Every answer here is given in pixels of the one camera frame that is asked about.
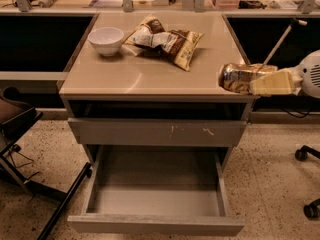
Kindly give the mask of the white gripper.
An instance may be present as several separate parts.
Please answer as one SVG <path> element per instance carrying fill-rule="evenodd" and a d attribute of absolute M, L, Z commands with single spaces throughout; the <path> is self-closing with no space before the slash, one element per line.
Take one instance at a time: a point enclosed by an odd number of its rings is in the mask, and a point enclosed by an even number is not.
<path fill-rule="evenodd" d="M 320 98 L 320 50 L 307 55 L 296 70 L 281 69 L 250 82 L 253 95 L 289 95 L 301 87 L 304 94 Z"/>

